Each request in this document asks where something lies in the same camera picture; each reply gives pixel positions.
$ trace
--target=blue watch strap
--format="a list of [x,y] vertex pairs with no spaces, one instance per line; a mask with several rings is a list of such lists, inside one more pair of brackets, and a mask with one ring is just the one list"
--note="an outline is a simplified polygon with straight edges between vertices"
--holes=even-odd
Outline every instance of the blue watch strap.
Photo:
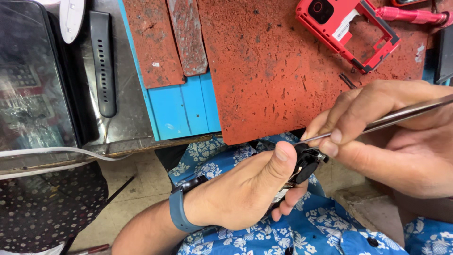
[[171,220],[179,230],[192,233],[205,228],[205,226],[194,225],[187,219],[186,214],[184,213],[182,187],[170,195],[169,202]]

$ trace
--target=screwdriver handle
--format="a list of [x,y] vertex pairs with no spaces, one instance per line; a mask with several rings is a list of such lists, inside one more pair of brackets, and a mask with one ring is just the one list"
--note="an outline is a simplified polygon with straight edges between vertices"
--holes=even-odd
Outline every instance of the screwdriver handle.
[[453,12],[432,13],[425,10],[401,10],[396,7],[383,6],[376,9],[384,20],[403,20],[414,24],[434,24],[440,28],[453,23]]

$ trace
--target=hand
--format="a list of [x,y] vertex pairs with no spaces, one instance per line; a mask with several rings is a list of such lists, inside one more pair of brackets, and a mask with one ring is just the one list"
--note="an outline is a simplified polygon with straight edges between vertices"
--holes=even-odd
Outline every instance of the hand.
[[302,139],[332,132],[310,142],[349,169],[419,198],[453,195],[453,107],[448,105],[362,136],[368,123],[390,111],[453,94],[453,88],[423,81],[378,80],[342,93],[332,109],[318,115]]
[[[184,212],[190,223],[242,230],[257,223],[274,196],[288,181],[296,165],[293,145],[278,142],[274,151],[262,152],[235,168],[196,187],[184,196]],[[287,201],[272,213],[278,221],[289,214],[307,191],[306,183],[287,192]]]

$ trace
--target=tweezers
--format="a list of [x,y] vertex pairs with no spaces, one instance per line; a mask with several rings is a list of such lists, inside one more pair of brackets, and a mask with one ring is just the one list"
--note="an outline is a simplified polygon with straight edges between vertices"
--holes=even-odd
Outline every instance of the tweezers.
[[[421,102],[421,103],[417,103],[414,105],[410,105],[410,106],[401,108],[397,111],[390,112],[390,113],[384,115],[382,118],[368,124],[361,134],[366,134],[366,133],[373,132],[373,131],[381,129],[381,128],[386,128],[386,127],[395,125],[402,121],[420,116],[431,110],[437,109],[441,106],[445,106],[445,105],[448,105],[451,103],[453,103],[453,94],[445,96],[443,98],[433,99],[433,100],[429,100],[426,102]],[[300,142],[294,144],[294,146],[301,144],[301,143],[308,143],[310,141],[329,137],[331,134],[332,133],[330,132],[330,133],[322,134],[322,135],[319,135],[316,137],[312,137],[312,138],[300,141]],[[317,149],[317,148],[318,148],[318,146],[311,147],[307,150]]]

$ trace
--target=tiled floor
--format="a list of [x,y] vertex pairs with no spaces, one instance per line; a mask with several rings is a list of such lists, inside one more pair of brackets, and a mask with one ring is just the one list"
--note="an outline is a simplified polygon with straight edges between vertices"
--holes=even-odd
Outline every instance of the tiled floor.
[[[71,250],[112,244],[132,217],[150,205],[167,199],[171,191],[170,180],[154,151],[137,153],[121,161],[99,161],[99,165],[107,180],[110,195],[131,176],[135,175],[135,179],[79,233]],[[328,196],[336,190],[364,182],[364,177],[347,170],[334,160],[319,168],[315,174]]]

